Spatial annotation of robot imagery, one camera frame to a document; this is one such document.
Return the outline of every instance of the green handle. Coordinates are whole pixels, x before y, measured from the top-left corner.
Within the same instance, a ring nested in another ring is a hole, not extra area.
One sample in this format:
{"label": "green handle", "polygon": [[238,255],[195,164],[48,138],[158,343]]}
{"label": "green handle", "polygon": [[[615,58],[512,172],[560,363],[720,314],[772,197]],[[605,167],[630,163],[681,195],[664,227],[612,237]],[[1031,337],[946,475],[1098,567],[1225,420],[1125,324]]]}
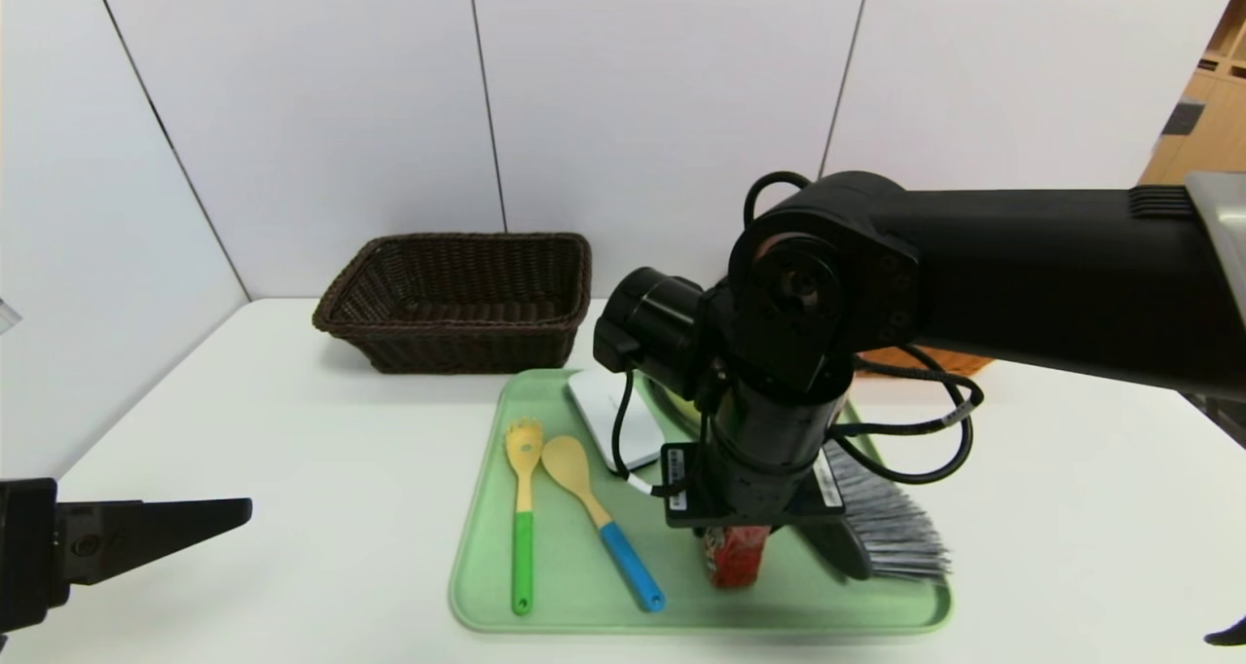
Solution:
{"label": "green handle", "polygon": [[532,610],[532,512],[515,515],[515,583],[511,609],[516,615]]}

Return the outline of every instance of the wicker basket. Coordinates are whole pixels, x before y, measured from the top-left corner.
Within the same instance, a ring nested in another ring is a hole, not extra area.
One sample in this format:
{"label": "wicker basket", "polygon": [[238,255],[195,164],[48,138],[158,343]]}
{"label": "wicker basket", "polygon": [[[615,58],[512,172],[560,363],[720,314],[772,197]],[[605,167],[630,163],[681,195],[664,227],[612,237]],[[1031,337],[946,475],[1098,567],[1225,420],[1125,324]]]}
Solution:
{"label": "wicker basket", "polygon": [[[969,376],[991,363],[989,358],[978,358],[974,354],[948,353],[948,350],[934,350],[933,348],[922,348],[922,350],[926,350],[926,354],[934,358],[936,363],[939,363],[944,370],[953,372],[953,375]],[[862,353],[861,358],[868,359],[871,363],[895,365],[896,368],[923,368],[916,359],[905,354],[905,350],[896,348],[870,350],[870,353]],[[873,376],[872,372],[863,372],[863,375]]]}
{"label": "wicker basket", "polygon": [[383,372],[561,368],[588,310],[579,234],[405,234],[373,239],[312,324]]}

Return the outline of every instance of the white table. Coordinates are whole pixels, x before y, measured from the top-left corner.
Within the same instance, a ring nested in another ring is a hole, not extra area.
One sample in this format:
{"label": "white table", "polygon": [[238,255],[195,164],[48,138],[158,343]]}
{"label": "white table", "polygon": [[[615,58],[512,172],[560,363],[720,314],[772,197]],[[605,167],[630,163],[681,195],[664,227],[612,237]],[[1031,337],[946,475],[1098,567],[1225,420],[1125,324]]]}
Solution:
{"label": "white table", "polygon": [[[571,365],[591,361],[591,323]],[[312,328],[314,300],[239,310],[61,485],[62,501],[250,496],[252,522],[96,587],[0,662],[1225,662],[1246,613],[1246,452],[1166,390],[997,363],[978,442],[915,495],[954,551],[936,634],[834,644],[497,637],[446,589],[502,376],[381,376]],[[938,385],[858,381],[871,420],[947,410]],[[952,437],[883,442],[930,467]]]}

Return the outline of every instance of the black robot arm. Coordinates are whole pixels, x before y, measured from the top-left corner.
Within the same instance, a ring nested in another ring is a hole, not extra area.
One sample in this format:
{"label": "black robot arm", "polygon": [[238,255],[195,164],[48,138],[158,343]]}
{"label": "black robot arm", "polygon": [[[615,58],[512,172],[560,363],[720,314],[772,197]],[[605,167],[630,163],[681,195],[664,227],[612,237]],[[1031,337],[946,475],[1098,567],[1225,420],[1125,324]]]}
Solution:
{"label": "black robot arm", "polygon": [[754,219],[755,186],[724,282],[703,292],[638,269],[597,323],[606,368],[647,372],[713,417],[689,450],[711,508],[668,511],[670,524],[832,519],[801,513],[800,487],[862,350],[917,341],[1246,399],[1246,176],[942,193],[868,172],[776,176],[758,184],[801,189]]}

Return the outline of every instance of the brush bristles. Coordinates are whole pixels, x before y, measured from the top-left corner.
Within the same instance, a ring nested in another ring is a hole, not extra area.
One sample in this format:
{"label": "brush bristles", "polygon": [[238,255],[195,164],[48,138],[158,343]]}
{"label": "brush bristles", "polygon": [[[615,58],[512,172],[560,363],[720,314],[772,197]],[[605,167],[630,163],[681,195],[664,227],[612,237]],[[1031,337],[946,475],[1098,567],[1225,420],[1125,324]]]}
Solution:
{"label": "brush bristles", "polygon": [[835,443],[827,443],[826,460],[844,495],[844,518],[865,546],[873,576],[932,581],[948,573],[943,541],[913,500]]}

